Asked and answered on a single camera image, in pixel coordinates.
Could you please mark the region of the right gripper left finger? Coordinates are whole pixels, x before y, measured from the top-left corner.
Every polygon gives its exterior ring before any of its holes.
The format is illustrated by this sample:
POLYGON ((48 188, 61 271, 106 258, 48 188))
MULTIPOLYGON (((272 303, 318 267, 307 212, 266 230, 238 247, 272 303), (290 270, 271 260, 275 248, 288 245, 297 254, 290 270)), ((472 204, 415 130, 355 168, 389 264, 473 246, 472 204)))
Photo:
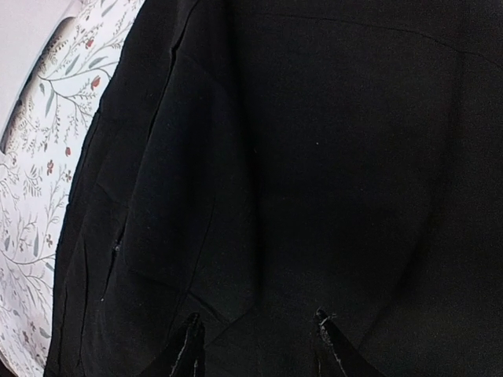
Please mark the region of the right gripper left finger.
POLYGON ((200 315, 192 313, 174 333, 159 359, 157 376, 204 376, 205 327, 200 315))

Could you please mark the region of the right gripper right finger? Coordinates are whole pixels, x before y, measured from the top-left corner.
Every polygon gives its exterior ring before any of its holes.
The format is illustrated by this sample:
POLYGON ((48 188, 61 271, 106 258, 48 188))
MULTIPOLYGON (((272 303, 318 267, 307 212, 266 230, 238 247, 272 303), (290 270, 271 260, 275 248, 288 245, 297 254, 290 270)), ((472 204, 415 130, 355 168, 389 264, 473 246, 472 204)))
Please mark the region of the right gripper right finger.
POLYGON ((373 376, 373 366, 322 309, 314 314, 313 376, 373 376))

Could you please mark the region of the black long sleeve shirt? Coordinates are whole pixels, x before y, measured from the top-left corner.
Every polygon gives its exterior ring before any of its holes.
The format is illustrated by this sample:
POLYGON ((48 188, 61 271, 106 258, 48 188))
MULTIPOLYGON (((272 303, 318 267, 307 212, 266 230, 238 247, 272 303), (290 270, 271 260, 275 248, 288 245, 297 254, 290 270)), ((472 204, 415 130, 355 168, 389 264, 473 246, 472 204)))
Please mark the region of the black long sleeve shirt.
POLYGON ((502 373, 502 4, 147 1, 83 142, 47 376, 502 373))

